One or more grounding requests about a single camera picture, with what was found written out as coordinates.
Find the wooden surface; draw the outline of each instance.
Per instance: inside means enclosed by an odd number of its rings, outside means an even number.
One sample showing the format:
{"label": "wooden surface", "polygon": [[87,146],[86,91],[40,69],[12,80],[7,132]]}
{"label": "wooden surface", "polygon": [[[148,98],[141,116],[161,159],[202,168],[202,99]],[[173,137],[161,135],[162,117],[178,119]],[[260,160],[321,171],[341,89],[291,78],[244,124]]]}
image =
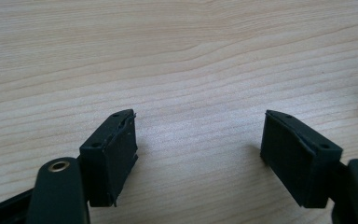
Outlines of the wooden surface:
{"label": "wooden surface", "polygon": [[330,223],[259,148],[274,109],[358,158],[358,1],[0,1],[0,202],[126,108],[140,159],[92,223]]}

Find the wooden table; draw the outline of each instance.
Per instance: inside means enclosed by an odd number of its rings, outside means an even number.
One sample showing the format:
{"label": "wooden table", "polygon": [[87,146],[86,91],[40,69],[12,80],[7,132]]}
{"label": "wooden table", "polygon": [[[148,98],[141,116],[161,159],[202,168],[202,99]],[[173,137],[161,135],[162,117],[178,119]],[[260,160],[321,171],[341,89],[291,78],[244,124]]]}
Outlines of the wooden table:
{"label": "wooden table", "polygon": [[330,223],[259,149],[274,109],[358,158],[358,1],[0,1],[0,202],[126,108],[140,159],[92,223]]}

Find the wood grain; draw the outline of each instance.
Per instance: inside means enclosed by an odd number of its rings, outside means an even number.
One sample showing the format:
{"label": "wood grain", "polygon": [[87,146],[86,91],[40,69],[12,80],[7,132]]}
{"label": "wood grain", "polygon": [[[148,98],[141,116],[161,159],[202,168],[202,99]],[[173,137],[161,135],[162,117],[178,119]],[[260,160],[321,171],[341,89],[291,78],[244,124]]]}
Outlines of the wood grain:
{"label": "wood grain", "polygon": [[126,108],[140,159],[92,223],[331,223],[259,146],[274,109],[358,158],[358,1],[0,1],[0,202]]}

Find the light wood tabletop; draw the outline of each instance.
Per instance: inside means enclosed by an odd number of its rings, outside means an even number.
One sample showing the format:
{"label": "light wood tabletop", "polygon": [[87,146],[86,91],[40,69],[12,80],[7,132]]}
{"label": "light wood tabletop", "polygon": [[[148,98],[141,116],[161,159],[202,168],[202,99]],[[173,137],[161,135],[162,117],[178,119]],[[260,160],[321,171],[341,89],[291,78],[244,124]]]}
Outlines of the light wood tabletop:
{"label": "light wood tabletop", "polygon": [[139,160],[91,223],[331,223],[260,143],[273,109],[358,158],[358,1],[0,1],[0,202],[127,108]]}

